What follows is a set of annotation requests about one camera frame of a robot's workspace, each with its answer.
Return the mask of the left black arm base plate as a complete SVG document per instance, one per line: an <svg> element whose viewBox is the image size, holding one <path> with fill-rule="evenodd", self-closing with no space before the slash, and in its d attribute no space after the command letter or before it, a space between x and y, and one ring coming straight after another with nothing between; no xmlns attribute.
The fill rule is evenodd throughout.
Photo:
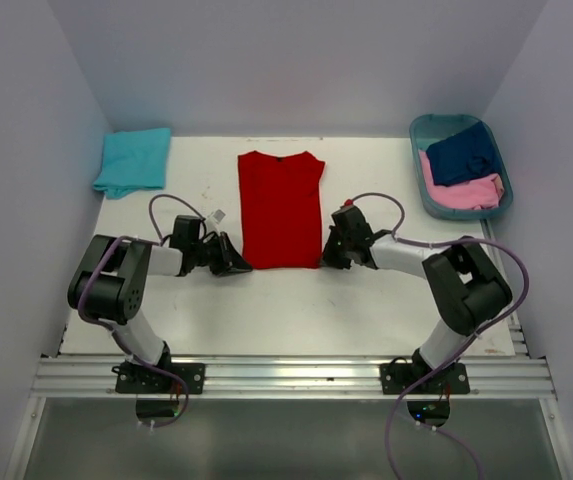
<svg viewBox="0 0 573 480"><path fill-rule="evenodd" d="M205 381L203 363L171 363L152 368L128 361L113 366L117 376L115 391L119 394L200 395Z"/></svg>

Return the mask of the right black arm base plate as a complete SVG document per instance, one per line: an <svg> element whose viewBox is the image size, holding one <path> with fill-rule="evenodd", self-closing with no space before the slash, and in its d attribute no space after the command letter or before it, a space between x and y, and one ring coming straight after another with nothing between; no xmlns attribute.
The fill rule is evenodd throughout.
<svg viewBox="0 0 573 480"><path fill-rule="evenodd" d="M413 395L466 395L471 392L466 367L454 363L433 372L421 361L396 357L379 365L379 380L384 395L399 395L409 387Z"/></svg>

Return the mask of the red t shirt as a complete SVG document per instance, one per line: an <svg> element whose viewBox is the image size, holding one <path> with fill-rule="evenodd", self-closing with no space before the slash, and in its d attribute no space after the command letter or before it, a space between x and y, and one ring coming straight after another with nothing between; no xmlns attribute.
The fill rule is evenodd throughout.
<svg viewBox="0 0 573 480"><path fill-rule="evenodd" d="M325 163L308 151L282 157L251 151L238 156L237 168L244 259L260 270L317 268Z"/></svg>

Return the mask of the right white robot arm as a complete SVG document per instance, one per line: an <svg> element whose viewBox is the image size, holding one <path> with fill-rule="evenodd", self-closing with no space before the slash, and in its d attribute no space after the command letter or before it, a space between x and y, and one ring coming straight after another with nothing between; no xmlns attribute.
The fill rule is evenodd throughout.
<svg viewBox="0 0 573 480"><path fill-rule="evenodd" d="M427 281L439 320L413 353L411 379L417 389L434 392L447 380L443 362L483 323L513 300L512 290L482 246L464 237L444 247L412 245L385 230L373 231L362 211L347 205L331 215L321 265L401 272Z"/></svg>

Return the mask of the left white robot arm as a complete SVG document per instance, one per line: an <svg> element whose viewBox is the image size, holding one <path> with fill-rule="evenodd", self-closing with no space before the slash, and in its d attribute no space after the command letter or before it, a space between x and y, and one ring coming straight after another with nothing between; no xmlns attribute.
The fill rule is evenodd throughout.
<svg viewBox="0 0 573 480"><path fill-rule="evenodd" d="M216 277L253 271L228 234L218 229L215 216L178 215L160 244L98 234L73 275L67 301L82 321L110 333L126 364L140 368L141 384L163 392L173 383L174 369L167 343L142 311L146 283L151 276L185 277L196 268L207 268Z"/></svg>

